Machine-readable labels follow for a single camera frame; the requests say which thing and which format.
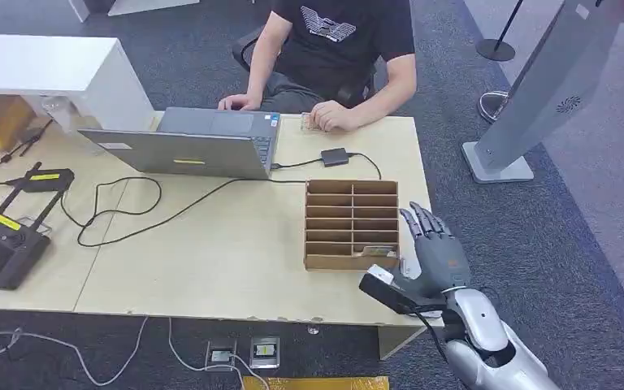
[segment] floor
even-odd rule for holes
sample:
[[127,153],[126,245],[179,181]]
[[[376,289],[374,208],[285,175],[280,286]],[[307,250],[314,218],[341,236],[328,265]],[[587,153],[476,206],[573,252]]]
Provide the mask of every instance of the floor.
[[[32,3],[0,0],[0,33],[119,37],[156,109],[215,106],[223,95],[244,90],[246,74],[230,58],[229,42],[263,23],[268,12],[264,1],[252,6],[205,0],[113,19],[92,15],[85,24],[72,24],[52,17],[52,7],[45,13]],[[492,301],[501,317],[561,388],[623,389],[624,175],[618,172],[624,157],[612,157],[615,150],[624,156],[624,137],[618,136],[624,133],[624,76],[618,77],[624,55],[612,55],[604,77],[613,78],[595,105],[526,155],[534,181],[475,184],[459,151],[462,142],[487,130],[474,110],[479,95],[509,88],[544,18],[553,13],[546,2],[524,7],[519,17],[529,23],[515,24],[509,35],[518,58],[501,68],[479,57],[474,44],[482,35],[496,35],[510,0],[495,6],[484,0],[413,1],[418,93],[397,114],[415,118],[434,211],[461,237],[474,285],[496,292]],[[624,53],[624,38],[618,42],[617,52]],[[139,321],[0,312],[0,329],[22,326],[84,346],[100,379],[123,363]],[[322,326],[312,336],[304,325],[181,319],[175,343],[187,360],[200,364],[210,337],[237,336],[245,343],[248,335],[263,333],[284,338],[284,365],[269,375],[388,375],[394,389],[459,388],[426,337],[377,362],[371,327]],[[167,321],[151,319],[136,360],[108,388],[235,388],[233,377],[180,367],[166,338]],[[70,351],[24,340],[11,359],[0,357],[0,389],[30,388],[93,386]]]

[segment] office chair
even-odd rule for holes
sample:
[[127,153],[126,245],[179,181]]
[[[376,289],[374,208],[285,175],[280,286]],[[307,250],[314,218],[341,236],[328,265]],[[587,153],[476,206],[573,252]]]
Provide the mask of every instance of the office chair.
[[[250,34],[238,39],[232,45],[233,58],[249,72],[249,64],[245,60],[245,53],[257,42],[264,26],[252,31]],[[374,65],[367,70],[367,73],[359,77],[354,82],[349,82],[341,86],[336,96],[336,101],[348,108],[353,108],[365,100],[371,98],[376,93]]]

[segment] person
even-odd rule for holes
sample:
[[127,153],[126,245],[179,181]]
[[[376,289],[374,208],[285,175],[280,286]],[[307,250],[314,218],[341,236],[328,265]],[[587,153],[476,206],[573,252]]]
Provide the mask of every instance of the person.
[[[386,86],[353,108],[336,102],[341,85],[379,56]],[[250,67],[247,92],[225,97],[220,110],[310,112],[324,131],[373,123],[415,93],[410,0],[274,0]]]

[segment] laptop keyboard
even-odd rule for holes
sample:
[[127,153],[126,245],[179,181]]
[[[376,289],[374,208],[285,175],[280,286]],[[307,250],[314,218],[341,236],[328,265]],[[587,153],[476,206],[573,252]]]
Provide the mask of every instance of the laptop keyboard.
[[270,136],[253,136],[252,142],[255,149],[259,154],[259,160],[262,161],[262,165],[267,163],[267,155],[269,154],[269,148],[271,147]]

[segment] yellow mat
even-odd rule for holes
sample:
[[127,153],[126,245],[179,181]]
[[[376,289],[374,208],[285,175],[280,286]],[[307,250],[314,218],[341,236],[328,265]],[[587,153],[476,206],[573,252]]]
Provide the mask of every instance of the yellow mat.
[[[265,378],[269,390],[388,390],[388,377],[375,378]],[[265,390],[259,379],[246,376],[245,390]]]

